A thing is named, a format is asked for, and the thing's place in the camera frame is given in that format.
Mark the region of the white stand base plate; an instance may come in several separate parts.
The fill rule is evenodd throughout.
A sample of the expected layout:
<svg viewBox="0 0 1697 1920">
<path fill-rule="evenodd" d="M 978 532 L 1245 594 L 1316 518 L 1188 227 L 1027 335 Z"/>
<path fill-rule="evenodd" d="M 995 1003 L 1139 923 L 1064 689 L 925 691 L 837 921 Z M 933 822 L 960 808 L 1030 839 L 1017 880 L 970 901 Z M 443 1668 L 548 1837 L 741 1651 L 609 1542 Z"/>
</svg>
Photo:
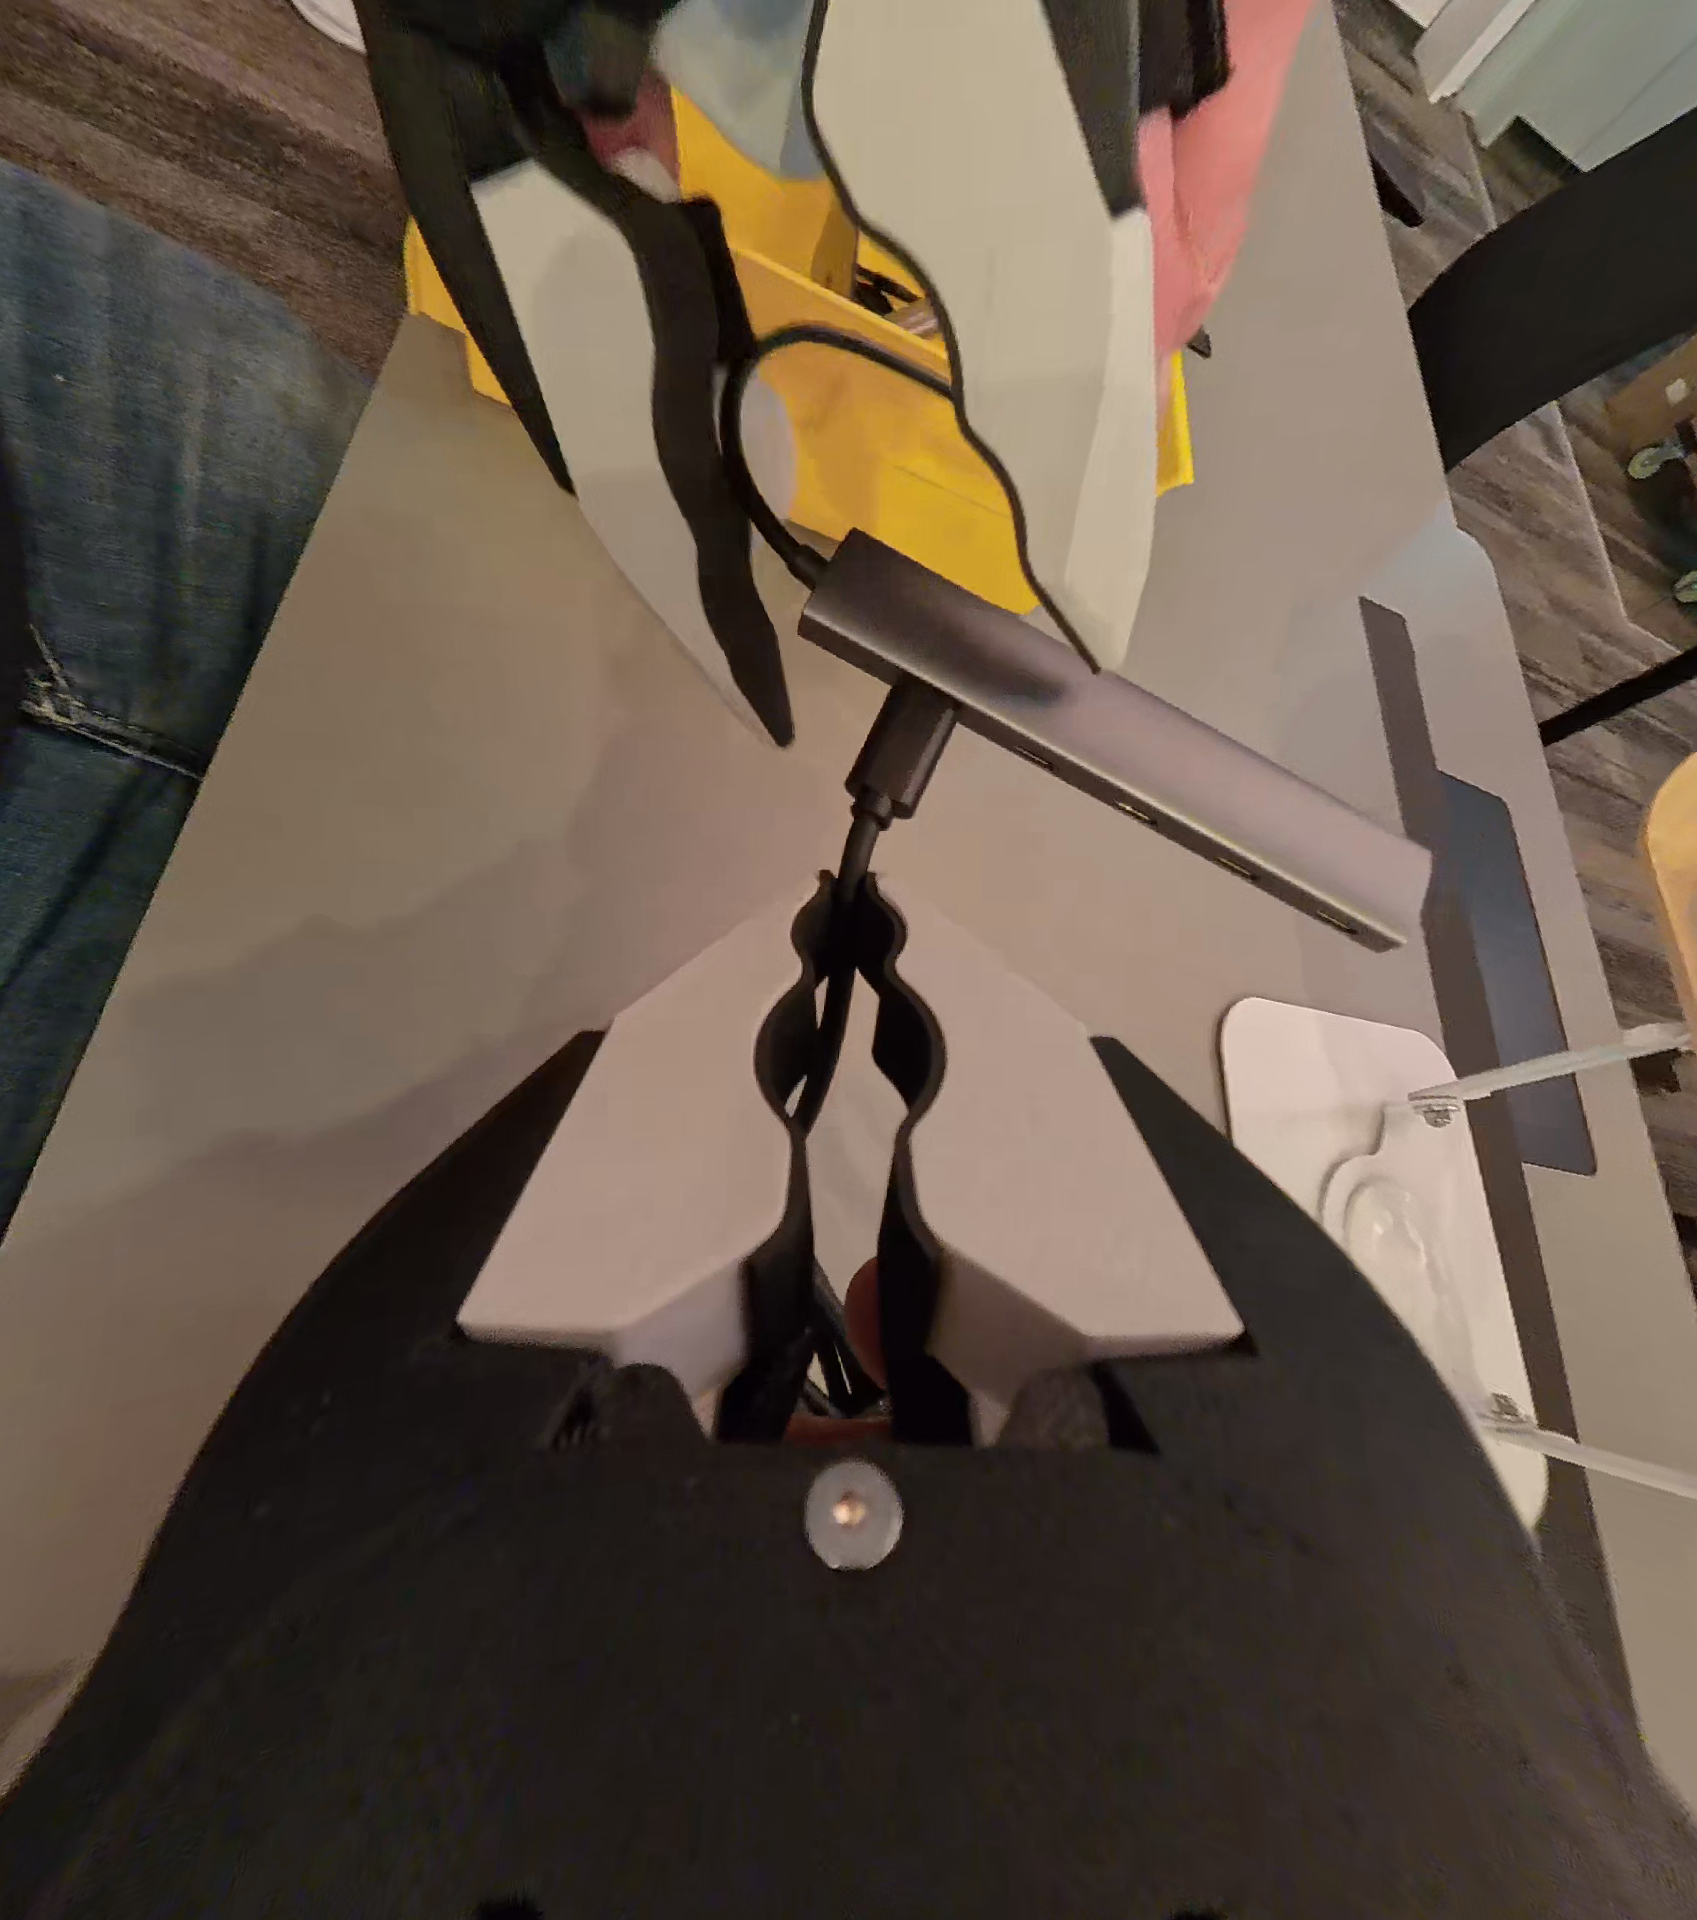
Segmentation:
<svg viewBox="0 0 1697 1920">
<path fill-rule="evenodd" d="M 1221 1022 L 1230 1139 L 1311 1215 L 1403 1320 L 1472 1419 L 1532 1386 L 1468 1123 L 1430 1125 L 1415 1092 L 1454 1073 L 1408 1029 L 1268 998 Z"/>
</svg>

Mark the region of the black cloth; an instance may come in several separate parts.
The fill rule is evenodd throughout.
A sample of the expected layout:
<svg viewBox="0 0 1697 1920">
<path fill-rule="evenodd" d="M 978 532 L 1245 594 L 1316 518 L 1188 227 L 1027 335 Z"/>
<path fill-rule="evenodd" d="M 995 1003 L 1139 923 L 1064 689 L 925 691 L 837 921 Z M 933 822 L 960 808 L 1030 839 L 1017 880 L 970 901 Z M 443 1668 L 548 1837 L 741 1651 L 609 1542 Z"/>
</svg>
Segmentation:
<svg viewBox="0 0 1697 1920">
<path fill-rule="evenodd" d="M 1697 329 L 1697 108 L 1461 252 L 1408 327 L 1442 470 Z"/>
</svg>

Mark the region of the metal stand rod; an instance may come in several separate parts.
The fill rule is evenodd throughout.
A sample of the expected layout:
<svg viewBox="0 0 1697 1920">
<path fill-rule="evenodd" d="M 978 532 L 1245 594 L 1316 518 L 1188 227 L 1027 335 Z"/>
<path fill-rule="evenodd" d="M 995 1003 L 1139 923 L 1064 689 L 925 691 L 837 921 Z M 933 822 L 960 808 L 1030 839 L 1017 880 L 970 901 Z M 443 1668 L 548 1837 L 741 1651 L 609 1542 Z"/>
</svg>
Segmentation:
<svg viewBox="0 0 1697 1920">
<path fill-rule="evenodd" d="M 1425 1119 L 1428 1127 L 1439 1128 L 1446 1127 L 1465 1106 L 1502 1092 L 1573 1080 L 1597 1068 L 1683 1055 L 1691 1048 L 1693 1039 L 1683 1022 L 1644 1022 L 1598 1047 L 1545 1055 L 1519 1065 L 1487 1068 L 1450 1083 L 1425 1086 L 1405 1094 L 1399 1104 Z"/>
<path fill-rule="evenodd" d="M 1579 1439 L 1534 1425 L 1520 1417 L 1511 1403 L 1491 1403 L 1477 1414 L 1477 1428 L 1484 1439 L 1505 1449 L 1520 1449 L 1587 1476 L 1611 1479 L 1697 1504 L 1697 1473 L 1588 1447 Z"/>
</svg>

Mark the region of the yellow plastic bin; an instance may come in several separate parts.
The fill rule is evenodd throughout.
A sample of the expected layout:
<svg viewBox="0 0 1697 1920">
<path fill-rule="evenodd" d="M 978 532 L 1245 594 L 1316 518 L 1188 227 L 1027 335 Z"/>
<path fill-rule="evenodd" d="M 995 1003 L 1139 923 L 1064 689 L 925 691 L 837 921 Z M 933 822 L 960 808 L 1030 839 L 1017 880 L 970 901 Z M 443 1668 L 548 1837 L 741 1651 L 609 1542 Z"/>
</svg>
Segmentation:
<svg viewBox="0 0 1697 1920">
<path fill-rule="evenodd" d="M 678 185 L 720 212 L 749 322 L 768 335 L 822 327 L 946 381 L 948 351 L 925 321 L 918 279 L 854 229 L 825 179 L 785 181 L 733 148 L 672 92 Z M 863 531 L 1017 615 L 1036 608 L 1004 486 L 960 435 L 952 406 L 834 349 L 795 347 L 763 371 L 788 428 L 783 518 L 838 540 Z"/>
</svg>

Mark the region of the person's left hand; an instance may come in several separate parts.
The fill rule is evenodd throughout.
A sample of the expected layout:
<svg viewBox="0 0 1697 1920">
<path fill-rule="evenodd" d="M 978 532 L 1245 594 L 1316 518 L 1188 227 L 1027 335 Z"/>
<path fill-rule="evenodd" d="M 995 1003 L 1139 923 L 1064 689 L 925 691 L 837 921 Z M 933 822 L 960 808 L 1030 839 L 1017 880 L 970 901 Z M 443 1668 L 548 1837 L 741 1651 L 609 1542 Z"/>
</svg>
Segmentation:
<svg viewBox="0 0 1697 1920">
<path fill-rule="evenodd" d="M 1153 262 L 1153 344 L 1164 368 L 1206 325 L 1249 220 L 1249 205 L 1283 105 L 1308 2 L 1226 2 L 1230 74 L 1217 95 L 1139 131 L 1140 189 Z"/>
</svg>

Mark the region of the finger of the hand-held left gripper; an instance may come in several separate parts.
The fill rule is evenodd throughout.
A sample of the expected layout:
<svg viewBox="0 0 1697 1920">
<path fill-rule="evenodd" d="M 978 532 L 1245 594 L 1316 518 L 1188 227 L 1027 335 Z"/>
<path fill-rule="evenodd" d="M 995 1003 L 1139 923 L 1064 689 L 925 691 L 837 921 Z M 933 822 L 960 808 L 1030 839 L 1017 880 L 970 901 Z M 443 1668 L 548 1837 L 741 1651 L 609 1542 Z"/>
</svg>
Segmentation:
<svg viewBox="0 0 1697 1920">
<path fill-rule="evenodd" d="M 718 312 L 693 220 L 585 155 L 524 158 L 475 207 L 578 510 L 763 743 L 795 738 L 753 522 L 716 445 Z"/>
<path fill-rule="evenodd" d="M 828 2 L 805 103 L 858 227 L 918 271 L 1023 572 L 1122 666 L 1156 500 L 1137 5 Z"/>
</svg>

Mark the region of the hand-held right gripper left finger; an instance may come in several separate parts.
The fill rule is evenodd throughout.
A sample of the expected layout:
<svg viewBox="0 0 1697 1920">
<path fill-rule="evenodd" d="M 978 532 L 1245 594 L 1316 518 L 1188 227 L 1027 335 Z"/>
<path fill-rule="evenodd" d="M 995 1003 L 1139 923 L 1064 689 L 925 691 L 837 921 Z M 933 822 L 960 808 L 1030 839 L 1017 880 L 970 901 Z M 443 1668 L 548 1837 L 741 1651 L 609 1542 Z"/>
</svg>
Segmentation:
<svg viewBox="0 0 1697 1920">
<path fill-rule="evenodd" d="M 783 893 L 609 1025 L 459 1310 L 472 1341 L 672 1377 L 704 1428 L 745 1366 L 746 1271 L 795 1203 L 786 1092 L 758 1047 L 813 1014 L 832 886 Z"/>
</svg>

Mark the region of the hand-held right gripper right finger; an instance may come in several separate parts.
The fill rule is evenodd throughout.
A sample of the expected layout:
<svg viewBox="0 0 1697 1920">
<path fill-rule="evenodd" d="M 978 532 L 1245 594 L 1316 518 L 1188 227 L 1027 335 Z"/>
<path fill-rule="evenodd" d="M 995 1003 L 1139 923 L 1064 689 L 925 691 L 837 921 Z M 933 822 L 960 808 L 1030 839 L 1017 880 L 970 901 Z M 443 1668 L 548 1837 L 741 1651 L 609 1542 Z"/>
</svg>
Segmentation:
<svg viewBox="0 0 1697 1920">
<path fill-rule="evenodd" d="M 1080 1020 L 883 876 L 858 971 L 905 1106 L 877 1247 L 896 1428 L 999 1428 L 1035 1378 L 1245 1335 Z"/>
</svg>

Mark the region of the dark plain USB hub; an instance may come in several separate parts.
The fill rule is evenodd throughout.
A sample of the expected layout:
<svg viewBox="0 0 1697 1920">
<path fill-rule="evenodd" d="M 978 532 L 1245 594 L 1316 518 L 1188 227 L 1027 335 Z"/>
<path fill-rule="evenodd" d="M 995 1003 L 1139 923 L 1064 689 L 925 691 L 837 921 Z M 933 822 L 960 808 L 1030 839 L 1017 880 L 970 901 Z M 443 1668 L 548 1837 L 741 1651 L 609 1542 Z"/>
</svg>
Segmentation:
<svg viewBox="0 0 1697 1920">
<path fill-rule="evenodd" d="M 809 589 L 800 637 L 893 691 L 901 723 L 878 723 L 878 738 L 945 738 L 965 726 L 1363 948 L 1408 945 L 1433 876 L 1419 844 L 883 540 L 850 532 L 828 558 L 797 540 L 741 445 L 753 376 L 795 349 L 834 351 L 945 402 L 952 388 L 850 333 L 795 325 L 758 338 L 718 401 L 725 472 L 764 542 Z"/>
</svg>

